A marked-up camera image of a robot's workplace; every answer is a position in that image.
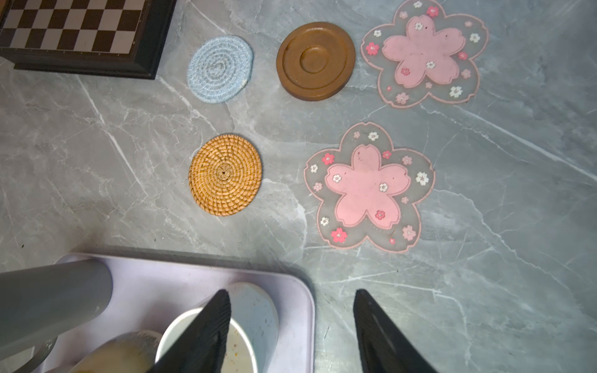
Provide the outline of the white ceramic mug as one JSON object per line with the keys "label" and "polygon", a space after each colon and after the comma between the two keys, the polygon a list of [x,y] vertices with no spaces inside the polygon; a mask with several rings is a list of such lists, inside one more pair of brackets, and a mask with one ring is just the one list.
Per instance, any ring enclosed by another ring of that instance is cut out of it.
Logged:
{"label": "white ceramic mug", "polygon": [[278,343],[275,303],[265,290],[254,284],[235,283],[223,289],[229,293],[232,314],[220,372],[266,372]]}

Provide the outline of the lavender plastic tray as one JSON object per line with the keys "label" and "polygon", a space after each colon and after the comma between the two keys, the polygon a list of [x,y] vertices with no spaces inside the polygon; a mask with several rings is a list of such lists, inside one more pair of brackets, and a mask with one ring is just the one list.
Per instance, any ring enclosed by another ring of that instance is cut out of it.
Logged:
{"label": "lavender plastic tray", "polygon": [[289,274],[72,253],[60,263],[94,258],[113,278],[113,294],[96,319],[60,335],[38,372],[73,366],[103,343],[127,332],[164,332],[175,318],[217,290],[246,282],[264,289],[278,311],[278,343],[270,372],[311,372],[314,362],[315,302],[311,290]]}

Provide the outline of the folded chessboard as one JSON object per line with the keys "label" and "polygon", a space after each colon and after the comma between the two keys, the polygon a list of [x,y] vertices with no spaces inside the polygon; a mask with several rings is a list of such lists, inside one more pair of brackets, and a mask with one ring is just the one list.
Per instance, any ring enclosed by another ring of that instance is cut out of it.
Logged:
{"label": "folded chessboard", "polygon": [[1,9],[1,56],[18,70],[154,79],[172,0],[17,0]]}

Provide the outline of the brown wooden round coaster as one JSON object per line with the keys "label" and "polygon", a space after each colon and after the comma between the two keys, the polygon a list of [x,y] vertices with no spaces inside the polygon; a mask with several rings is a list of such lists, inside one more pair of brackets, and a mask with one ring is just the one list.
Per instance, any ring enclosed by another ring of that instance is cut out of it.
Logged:
{"label": "brown wooden round coaster", "polygon": [[305,101],[321,101],[340,92],[354,70],[356,53],[348,33],[339,26],[307,23],[282,42],[276,59],[281,86]]}

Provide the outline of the yellow ceramic mug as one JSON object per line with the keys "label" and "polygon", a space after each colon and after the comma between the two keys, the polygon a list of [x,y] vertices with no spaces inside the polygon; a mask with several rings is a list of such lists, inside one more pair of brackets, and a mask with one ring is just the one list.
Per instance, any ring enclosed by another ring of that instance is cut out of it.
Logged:
{"label": "yellow ceramic mug", "polygon": [[121,334],[84,357],[70,372],[147,372],[155,363],[162,334],[140,330]]}

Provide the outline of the tan rattan round coaster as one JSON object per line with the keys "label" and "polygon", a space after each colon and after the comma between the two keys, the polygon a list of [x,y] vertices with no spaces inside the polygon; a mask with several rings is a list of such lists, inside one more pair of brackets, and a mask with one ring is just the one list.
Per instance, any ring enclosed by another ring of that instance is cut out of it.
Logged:
{"label": "tan rattan round coaster", "polygon": [[255,199],[262,172],[261,157],[248,140],[219,135],[204,144],[191,161],[191,195],[209,214],[230,216]]}

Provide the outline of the pink flower coaster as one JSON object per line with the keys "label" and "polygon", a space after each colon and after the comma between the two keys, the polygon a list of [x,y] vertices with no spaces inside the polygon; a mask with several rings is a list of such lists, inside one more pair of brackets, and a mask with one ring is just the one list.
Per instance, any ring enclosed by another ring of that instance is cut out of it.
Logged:
{"label": "pink flower coaster", "polygon": [[432,192],[435,171],[422,153],[394,146],[373,122],[350,127],[335,149],[306,162],[304,180],[318,200],[317,229],[339,250],[366,241],[406,253],[421,236],[418,204]]}
{"label": "pink flower coaster", "polygon": [[378,70],[382,101],[397,109],[427,98],[462,104],[479,90],[476,59],[488,45],[484,22],[468,14],[447,14],[437,1],[405,1],[391,23],[362,38],[365,62]]}

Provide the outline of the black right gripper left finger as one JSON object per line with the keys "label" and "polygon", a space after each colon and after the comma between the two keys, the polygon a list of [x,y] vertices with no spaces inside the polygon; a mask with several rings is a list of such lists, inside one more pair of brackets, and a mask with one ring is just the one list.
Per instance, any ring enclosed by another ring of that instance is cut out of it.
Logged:
{"label": "black right gripper left finger", "polygon": [[150,372],[220,372],[232,306],[221,289],[207,303],[179,315],[163,334]]}

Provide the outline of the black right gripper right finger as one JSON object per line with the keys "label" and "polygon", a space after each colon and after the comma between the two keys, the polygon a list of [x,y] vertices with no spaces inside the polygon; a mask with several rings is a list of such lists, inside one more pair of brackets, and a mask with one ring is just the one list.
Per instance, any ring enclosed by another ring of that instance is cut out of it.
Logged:
{"label": "black right gripper right finger", "polygon": [[355,293],[353,312],[362,371],[436,373],[367,290]]}

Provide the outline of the light blue woven coaster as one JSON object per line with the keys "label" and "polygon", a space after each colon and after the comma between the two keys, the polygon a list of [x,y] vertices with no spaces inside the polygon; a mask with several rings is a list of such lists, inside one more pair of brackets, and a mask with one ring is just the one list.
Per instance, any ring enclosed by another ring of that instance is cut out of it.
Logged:
{"label": "light blue woven coaster", "polygon": [[227,35],[206,41],[187,68],[187,84],[207,104],[232,99],[249,82],[253,51],[241,37]]}

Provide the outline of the grey metal cup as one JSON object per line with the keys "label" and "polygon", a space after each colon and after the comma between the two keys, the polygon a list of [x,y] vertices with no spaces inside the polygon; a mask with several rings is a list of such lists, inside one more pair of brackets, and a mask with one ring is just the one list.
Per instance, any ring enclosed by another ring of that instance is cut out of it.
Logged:
{"label": "grey metal cup", "polygon": [[108,306],[107,265],[82,260],[1,274],[1,358],[53,340]]}

